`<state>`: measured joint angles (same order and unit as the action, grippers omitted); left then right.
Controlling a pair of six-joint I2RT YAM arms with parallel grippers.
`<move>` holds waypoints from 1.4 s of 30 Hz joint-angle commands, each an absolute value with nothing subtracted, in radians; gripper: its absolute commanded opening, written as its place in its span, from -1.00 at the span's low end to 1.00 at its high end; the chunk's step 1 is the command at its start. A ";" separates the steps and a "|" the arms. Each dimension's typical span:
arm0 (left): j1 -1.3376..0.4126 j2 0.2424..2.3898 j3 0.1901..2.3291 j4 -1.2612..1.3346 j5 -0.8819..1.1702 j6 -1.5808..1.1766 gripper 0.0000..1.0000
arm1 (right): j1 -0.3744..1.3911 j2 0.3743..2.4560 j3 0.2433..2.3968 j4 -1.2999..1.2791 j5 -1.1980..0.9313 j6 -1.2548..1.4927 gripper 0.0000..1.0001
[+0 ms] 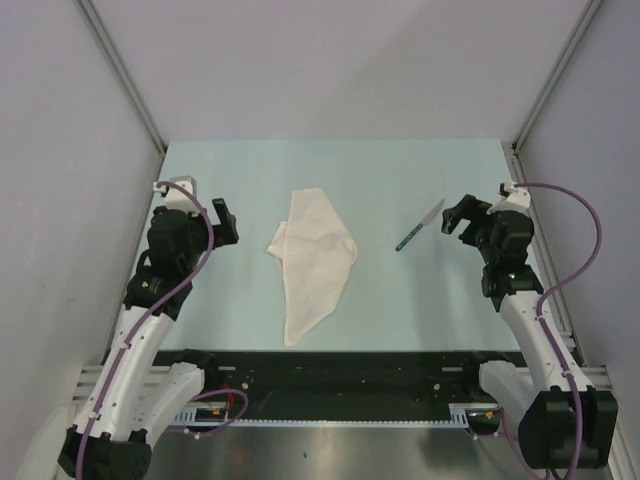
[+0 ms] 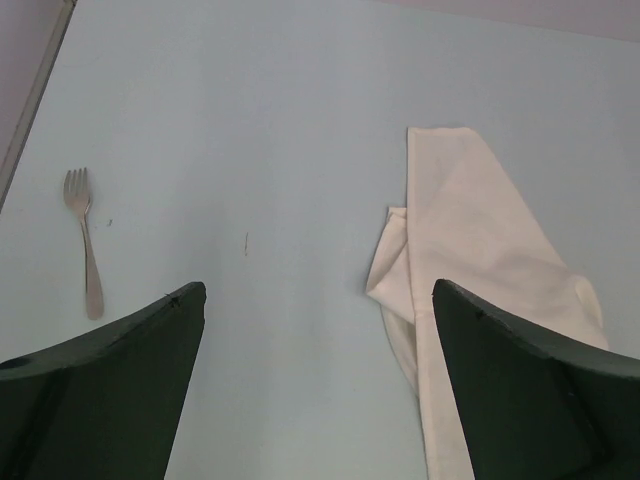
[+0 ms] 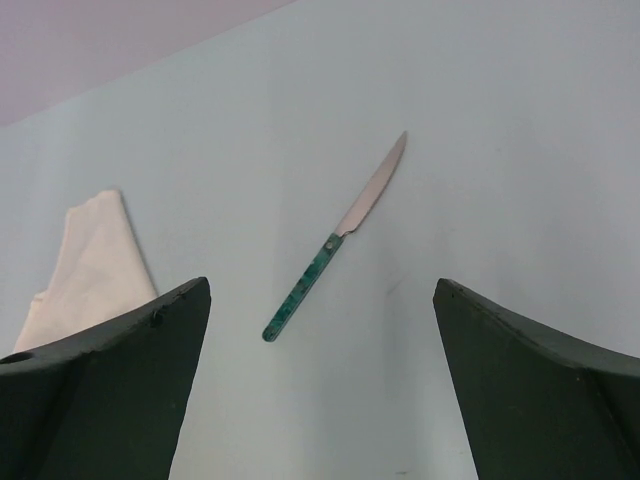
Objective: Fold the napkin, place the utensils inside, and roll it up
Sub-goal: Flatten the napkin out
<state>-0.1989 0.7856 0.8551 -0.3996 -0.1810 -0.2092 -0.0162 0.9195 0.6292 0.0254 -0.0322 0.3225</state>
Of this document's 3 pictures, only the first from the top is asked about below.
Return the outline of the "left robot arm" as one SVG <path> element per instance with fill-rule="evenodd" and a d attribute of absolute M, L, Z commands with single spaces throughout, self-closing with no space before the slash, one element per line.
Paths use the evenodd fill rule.
<path fill-rule="evenodd" d="M 72 425 L 58 464 L 73 479 L 142 479 L 155 444 L 192 401 L 223 400 L 222 423 L 237 419 L 232 407 L 246 395 L 212 369 L 215 357 L 185 350 L 160 383 L 144 389 L 165 337 L 193 289 L 194 276 L 211 253 L 239 240 L 225 201 L 212 202 L 212 223 L 192 196 L 154 209 L 147 247 L 135 266 L 108 355 Z"/>

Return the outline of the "white cloth napkin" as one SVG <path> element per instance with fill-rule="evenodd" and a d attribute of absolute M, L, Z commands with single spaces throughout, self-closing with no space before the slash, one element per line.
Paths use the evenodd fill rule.
<path fill-rule="evenodd" d="M 267 252 L 282 277 L 283 341 L 291 347 L 336 310 L 358 248 L 324 190 L 308 188 L 292 192 Z"/>

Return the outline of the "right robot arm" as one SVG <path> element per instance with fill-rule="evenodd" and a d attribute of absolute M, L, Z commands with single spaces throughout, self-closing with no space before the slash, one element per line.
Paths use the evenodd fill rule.
<path fill-rule="evenodd" d="M 527 374 L 507 361 L 489 361 L 461 376 L 473 401 L 493 397 L 517 428 L 527 466 L 573 474 L 604 467 L 613 440 L 618 403 L 597 389 L 572 357 L 545 308 L 546 292 L 528 264 L 534 223 L 527 191 L 515 189 L 496 205 L 472 195 L 443 212 L 441 230 L 468 223 L 460 241 L 484 261 L 482 293 L 513 333 Z"/>

